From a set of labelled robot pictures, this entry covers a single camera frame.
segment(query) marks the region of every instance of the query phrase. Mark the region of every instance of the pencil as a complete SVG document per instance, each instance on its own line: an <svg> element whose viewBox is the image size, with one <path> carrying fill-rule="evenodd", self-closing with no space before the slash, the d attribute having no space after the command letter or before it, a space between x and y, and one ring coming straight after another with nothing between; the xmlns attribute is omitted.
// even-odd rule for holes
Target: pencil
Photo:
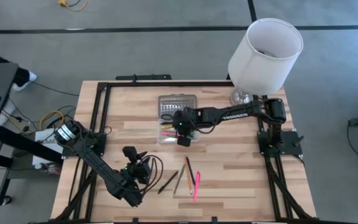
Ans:
<svg viewBox="0 0 358 224"><path fill-rule="evenodd" d="M190 189L190 195L193 195L193 187L192 187L191 179L190 179L189 164L187 163L186 159L185 159L185 164L186 164L186 175L187 175L187 182L188 182L189 189Z"/></svg>

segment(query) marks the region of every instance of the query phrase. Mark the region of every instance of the black pen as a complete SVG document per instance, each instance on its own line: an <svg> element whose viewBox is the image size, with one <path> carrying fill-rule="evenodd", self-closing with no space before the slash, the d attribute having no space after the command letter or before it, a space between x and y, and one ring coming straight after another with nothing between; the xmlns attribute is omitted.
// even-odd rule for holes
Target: black pen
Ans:
<svg viewBox="0 0 358 224"><path fill-rule="evenodd" d="M195 186L196 181L194 180L193 171L191 170L189 157L186 156L186 160L187 160L187 164L189 164L189 172L190 172L190 175L191 175L191 181L193 182L193 185Z"/></svg>
<svg viewBox="0 0 358 224"><path fill-rule="evenodd" d="M172 176L171 178L169 178L169 180L167 181L167 183L165 183L161 188L160 190L158 190L158 193L161 193L165 188L166 186L168 186L168 184L178 175L179 173L179 170L177 170Z"/></svg>

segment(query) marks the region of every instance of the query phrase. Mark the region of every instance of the gray floor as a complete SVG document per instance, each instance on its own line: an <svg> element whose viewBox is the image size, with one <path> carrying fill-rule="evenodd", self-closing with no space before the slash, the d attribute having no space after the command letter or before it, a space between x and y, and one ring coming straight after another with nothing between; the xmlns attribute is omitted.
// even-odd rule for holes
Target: gray floor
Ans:
<svg viewBox="0 0 358 224"><path fill-rule="evenodd" d="M358 25L358 0L254 0L258 18L297 26ZM246 26L247 1L94 0L82 12L55 1L0 0L0 29ZM305 48L285 88L302 143L318 216L358 222L358 157L346 139L358 116L358 30L301 31ZM38 82L78 93L83 80L169 73L175 79L223 79L243 31L130 34L0 34L0 55L32 70ZM31 85L12 96L32 119L76 97ZM358 128L351 129L358 150ZM0 183L3 176L0 170ZM49 218L57 179L14 181L0 223Z"/></svg>

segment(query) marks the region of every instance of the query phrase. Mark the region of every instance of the clear plastic box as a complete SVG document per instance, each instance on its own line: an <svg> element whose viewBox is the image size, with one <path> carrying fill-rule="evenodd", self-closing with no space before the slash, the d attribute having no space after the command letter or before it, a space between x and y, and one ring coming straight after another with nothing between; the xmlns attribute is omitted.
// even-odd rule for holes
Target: clear plastic box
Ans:
<svg viewBox="0 0 358 224"><path fill-rule="evenodd" d="M196 95L165 95L158 98L158 137L160 143L176 143L177 134L172 127L172 117L177 110L185 107L197 108ZM199 132L195 131L191 137L192 142L200 139Z"/></svg>

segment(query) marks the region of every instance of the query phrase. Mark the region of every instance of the lamp base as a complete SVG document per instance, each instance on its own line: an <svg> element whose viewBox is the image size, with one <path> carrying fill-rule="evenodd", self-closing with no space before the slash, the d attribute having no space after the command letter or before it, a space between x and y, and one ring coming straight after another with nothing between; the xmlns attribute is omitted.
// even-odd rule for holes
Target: lamp base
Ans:
<svg viewBox="0 0 358 224"><path fill-rule="evenodd" d="M241 105L244 103L249 103L253 99L252 94L247 93L239 88L234 89L230 95L231 105Z"/></svg>

